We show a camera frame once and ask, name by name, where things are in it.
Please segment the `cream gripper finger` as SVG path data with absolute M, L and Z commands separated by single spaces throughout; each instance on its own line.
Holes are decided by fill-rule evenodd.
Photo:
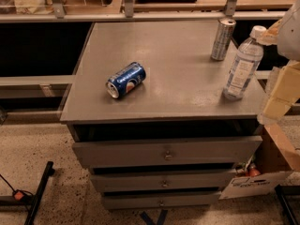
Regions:
M 290 60 L 283 68 L 274 67 L 267 80 L 257 120 L 262 125 L 278 122 L 300 98 L 300 62 Z

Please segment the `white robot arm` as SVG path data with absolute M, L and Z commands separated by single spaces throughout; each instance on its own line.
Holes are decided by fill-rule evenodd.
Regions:
M 300 0 L 262 36 L 263 45 L 277 45 L 277 53 L 289 60 L 274 67 L 268 77 L 257 120 L 262 125 L 279 121 L 300 98 Z

